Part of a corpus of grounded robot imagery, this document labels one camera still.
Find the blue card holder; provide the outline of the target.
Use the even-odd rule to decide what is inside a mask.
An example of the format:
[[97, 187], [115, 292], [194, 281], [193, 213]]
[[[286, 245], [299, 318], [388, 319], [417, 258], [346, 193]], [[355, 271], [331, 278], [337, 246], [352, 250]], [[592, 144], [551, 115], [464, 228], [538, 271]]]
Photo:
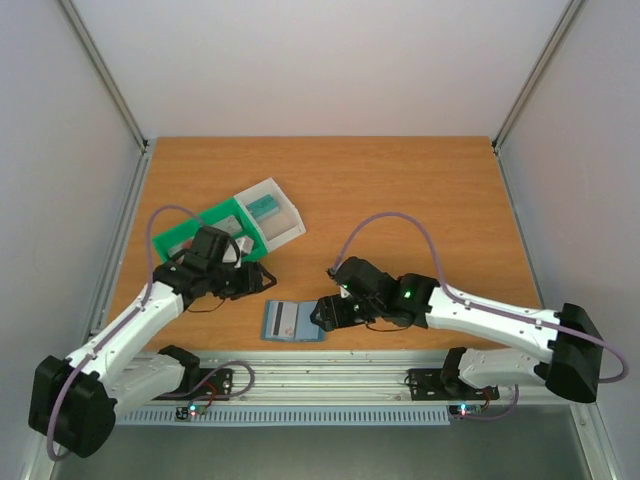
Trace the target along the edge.
[[315, 306], [313, 301], [267, 301], [261, 339], [288, 343], [323, 342], [326, 333], [311, 322]]

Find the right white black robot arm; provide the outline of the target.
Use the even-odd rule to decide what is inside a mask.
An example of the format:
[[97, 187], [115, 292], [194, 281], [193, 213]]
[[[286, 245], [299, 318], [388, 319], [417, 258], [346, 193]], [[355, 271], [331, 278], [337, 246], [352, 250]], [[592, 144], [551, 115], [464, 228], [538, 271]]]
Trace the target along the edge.
[[489, 301], [416, 273], [394, 278], [358, 257], [328, 276], [340, 291], [320, 298], [310, 314], [325, 332], [383, 319], [399, 329], [457, 331], [500, 344], [498, 350], [449, 350], [440, 380], [453, 398], [473, 388], [514, 385], [545, 386], [578, 403], [597, 397], [602, 337], [578, 305], [554, 311]]

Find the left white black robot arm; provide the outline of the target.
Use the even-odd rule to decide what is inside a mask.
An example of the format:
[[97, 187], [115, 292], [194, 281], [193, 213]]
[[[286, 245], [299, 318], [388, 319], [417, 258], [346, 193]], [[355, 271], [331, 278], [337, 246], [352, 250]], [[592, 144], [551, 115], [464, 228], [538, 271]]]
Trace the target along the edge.
[[28, 424], [45, 437], [49, 458], [86, 458], [118, 417], [154, 399], [194, 396], [208, 379], [196, 355], [169, 345], [145, 366], [130, 362], [196, 300], [211, 294], [234, 301], [276, 283], [260, 262], [246, 260], [230, 234], [199, 228], [189, 247], [152, 268], [140, 294], [106, 328], [66, 357], [48, 356], [37, 366]]

